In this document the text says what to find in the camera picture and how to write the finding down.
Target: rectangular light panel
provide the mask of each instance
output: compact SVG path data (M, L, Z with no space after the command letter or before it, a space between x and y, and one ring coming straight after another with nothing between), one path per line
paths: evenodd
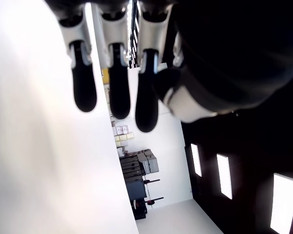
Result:
M135 48L135 52L137 52L136 44L133 43L133 47Z
M273 174L272 221L270 227L280 234L289 234L293 218L293 179Z
M139 1L137 1L137 8L138 8L138 13L139 13L139 15L141 15L141 8L140 8Z
M228 198L232 199L229 158L226 156L217 154L217 162L218 162L221 192Z
M191 150L192 150L195 173L197 173L200 177L202 177L200 157L199 157L199 151L198 151L197 145L191 144Z
M137 31L139 32L139 24L138 24L137 18L135 18L135 22L136 22Z
M136 42L138 43L137 34L136 34L136 31L135 30L133 30L133 34L135 36Z

